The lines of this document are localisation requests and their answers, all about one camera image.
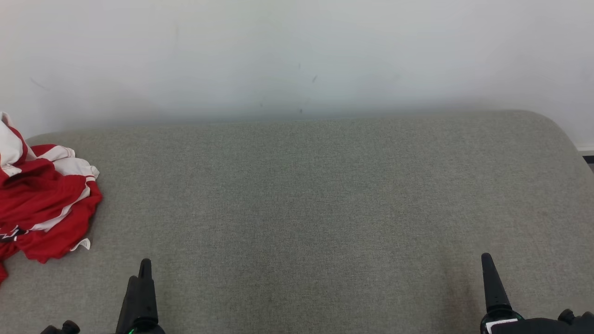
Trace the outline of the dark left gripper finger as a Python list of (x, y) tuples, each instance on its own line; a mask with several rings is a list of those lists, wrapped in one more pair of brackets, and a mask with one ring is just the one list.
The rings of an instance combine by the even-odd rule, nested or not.
[(138, 306), (136, 307), (136, 327), (156, 328), (159, 323), (155, 295), (155, 284), (151, 273), (151, 260), (141, 261), (138, 273)]
[(116, 334), (136, 334), (140, 332), (137, 323), (136, 302), (138, 298), (137, 276), (131, 276), (128, 280), (127, 289), (120, 310), (119, 319), (116, 326)]

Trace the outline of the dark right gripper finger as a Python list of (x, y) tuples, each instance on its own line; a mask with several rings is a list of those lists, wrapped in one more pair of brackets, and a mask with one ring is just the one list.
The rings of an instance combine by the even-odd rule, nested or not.
[(481, 264), (486, 316), (512, 317), (513, 309), (490, 253), (481, 255)]

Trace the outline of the red Bulls 23 jersey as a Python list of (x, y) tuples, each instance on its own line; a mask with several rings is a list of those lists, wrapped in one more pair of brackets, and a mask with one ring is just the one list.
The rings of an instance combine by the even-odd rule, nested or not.
[[(27, 144), (13, 125), (9, 115), (0, 112), (0, 172), (4, 167), (32, 160), (34, 155), (30, 152), (31, 148), (32, 146)], [(49, 232), (32, 231), (7, 239), (0, 238), (0, 284), (8, 277), (4, 261), (17, 252), (23, 252), (30, 260), (46, 263), (50, 259), (59, 259), (65, 256), (79, 245), (89, 249), (90, 242), (85, 236), (90, 226), (90, 220), (81, 229), (57, 228)]]

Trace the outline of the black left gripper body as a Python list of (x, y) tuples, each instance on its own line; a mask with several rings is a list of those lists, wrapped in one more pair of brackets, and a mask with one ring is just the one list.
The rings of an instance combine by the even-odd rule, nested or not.
[(125, 330), (125, 334), (166, 334), (158, 324), (136, 324)]

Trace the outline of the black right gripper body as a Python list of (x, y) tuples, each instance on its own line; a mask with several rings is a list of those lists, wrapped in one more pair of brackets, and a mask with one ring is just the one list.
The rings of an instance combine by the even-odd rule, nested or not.
[(573, 328), (557, 319), (532, 318), (486, 322), (481, 334), (594, 334), (594, 328)]

